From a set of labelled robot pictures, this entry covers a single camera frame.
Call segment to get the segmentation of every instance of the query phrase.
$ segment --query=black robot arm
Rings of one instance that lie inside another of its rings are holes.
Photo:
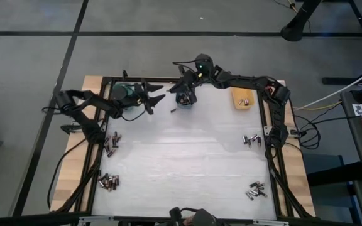
[[[156,106],[165,96],[164,94],[157,97],[149,97],[148,95],[148,92],[161,89],[163,87],[162,85],[151,85],[142,81],[142,84],[135,83],[129,86],[134,88],[131,94],[128,94],[127,90],[124,92],[121,86],[115,87],[113,92],[116,93],[116,95],[113,95],[114,97],[111,100],[106,100],[90,90],[61,91],[55,96],[55,100],[61,113],[73,118],[79,123],[87,141],[92,144],[97,144],[104,140],[104,133],[101,131],[97,121],[89,119],[82,112],[85,107],[93,105],[106,111],[108,116],[117,119],[122,116],[123,109],[141,104],[145,105],[145,111],[147,111],[147,113],[153,114],[152,107]],[[74,97],[84,100],[83,103],[77,105]]]
[[[239,87],[257,90],[262,99],[269,105],[272,113],[272,129],[266,141],[276,148],[281,148],[288,137],[287,126],[284,124],[285,106],[290,91],[288,88],[270,77],[244,77],[231,75],[224,70],[219,71],[214,80],[217,87]]]
[[[190,104],[194,104],[197,102],[194,90],[203,83],[210,83],[218,89],[239,87],[257,90],[263,100],[268,103],[272,113],[273,125],[269,136],[266,137],[267,143],[276,148],[281,148],[285,144],[288,137],[287,126],[284,124],[285,106],[290,97],[288,88],[271,77],[232,75],[217,65],[213,66],[212,59],[205,54],[200,54],[191,62],[195,63],[196,72],[189,67],[187,68],[190,70],[184,71],[185,65],[180,64],[184,62],[174,63],[181,66],[180,72],[183,76],[169,89],[170,93],[182,94],[186,96]]]

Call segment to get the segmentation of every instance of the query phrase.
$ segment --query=white tabletop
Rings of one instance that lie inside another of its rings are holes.
[[[119,175],[120,185],[112,192],[96,188],[92,214],[169,217],[173,207],[190,207],[217,218],[276,219],[265,145],[249,148],[242,139],[257,134],[264,143],[256,92],[250,110],[236,110],[230,89],[203,85],[191,109],[170,113],[177,106],[175,94],[166,92],[172,85],[157,84],[165,87],[150,95],[166,97],[153,115],[109,119],[107,134],[117,131],[122,138],[110,158],[103,156],[101,171]],[[266,183],[268,198],[248,199],[245,191],[255,181]]]

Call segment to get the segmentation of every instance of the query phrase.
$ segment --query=wooden block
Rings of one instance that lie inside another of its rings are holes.
[[[234,106],[237,110],[248,110],[255,104],[254,95],[250,89],[231,87],[231,95],[233,96]],[[248,100],[248,106],[245,106],[244,102],[239,104],[245,99]]]

